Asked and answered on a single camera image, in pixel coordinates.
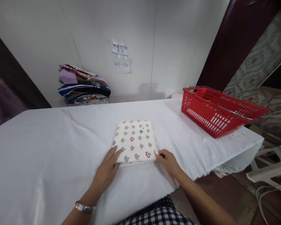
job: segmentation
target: floral wallpaper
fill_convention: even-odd
[[[256,123],[281,137],[281,91],[257,87],[281,63],[281,11],[275,16],[223,93],[245,99],[272,112]]]

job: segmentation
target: white table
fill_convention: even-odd
[[[150,120],[160,149],[192,178],[263,138],[241,128],[214,139],[180,110],[181,99],[29,110],[0,126],[0,224],[60,224],[91,184],[121,121]],[[111,224],[177,188],[158,163],[120,168],[92,218]]]

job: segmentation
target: red plastic basket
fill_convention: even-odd
[[[230,134],[270,112],[205,86],[186,87],[183,91],[181,111],[214,138]]]

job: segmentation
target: paper sign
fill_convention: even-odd
[[[132,59],[127,56],[113,56],[113,67],[116,73],[132,73],[131,64]]]
[[[128,47],[124,43],[118,43],[114,39],[111,39],[112,51],[121,55],[128,55]]]

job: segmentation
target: basket handle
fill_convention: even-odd
[[[220,107],[220,108],[222,108],[222,109],[225,109],[225,110],[227,110],[227,111],[229,111],[229,112],[231,112],[231,113],[234,113],[235,115],[237,115],[237,116],[239,116],[239,117],[242,117],[242,118],[244,118],[244,119],[247,119],[247,120],[257,120],[257,119],[259,119],[259,117],[254,118],[254,119],[247,118],[247,117],[241,116],[241,115],[239,115],[239,114],[237,114],[237,113],[235,113],[235,112],[233,112],[233,111],[231,111],[231,110],[229,110],[229,109],[226,109],[226,108],[224,108],[224,107],[222,107],[222,106],[220,106],[220,105],[216,105],[216,106],[218,106],[218,107]]]
[[[193,87],[188,87],[188,88],[209,88],[209,89],[211,89],[211,90],[214,90],[214,91],[217,91],[217,92],[221,92],[221,91],[218,91],[218,90],[215,90],[215,89],[213,89],[213,88],[211,88],[211,87],[207,87],[207,86],[193,86]],[[190,92],[190,91],[188,91],[188,90],[185,90],[186,89],[185,87],[183,88],[183,90],[184,91],[187,91],[187,92],[189,92],[189,93],[191,93],[191,94],[194,94],[193,92]]]
[[[206,87],[206,86],[194,86],[194,87],[188,87],[188,88],[209,88],[209,87]],[[191,93],[191,94],[195,94],[194,92],[190,92],[189,90],[186,90],[186,88],[184,87],[183,88],[183,90],[184,91],[187,91],[188,93]],[[259,117],[257,117],[257,118],[254,118],[254,119],[251,119],[251,118],[247,118],[247,117],[244,117],[244,116],[241,116],[241,115],[239,115],[239,114],[237,114],[237,113],[235,113],[235,112],[233,112],[233,111],[231,111],[231,110],[229,110],[229,109],[226,109],[226,108],[224,108],[224,107],[222,107],[222,106],[220,106],[220,105],[217,105],[218,107],[220,107],[220,108],[222,108],[222,109],[224,109],[224,110],[227,110],[227,111],[229,111],[229,112],[231,112],[231,113],[233,113],[233,114],[235,114],[235,115],[237,115],[237,116],[239,116],[239,117],[242,117],[242,118],[244,118],[244,119],[247,119],[247,120],[258,120],[259,119]]]

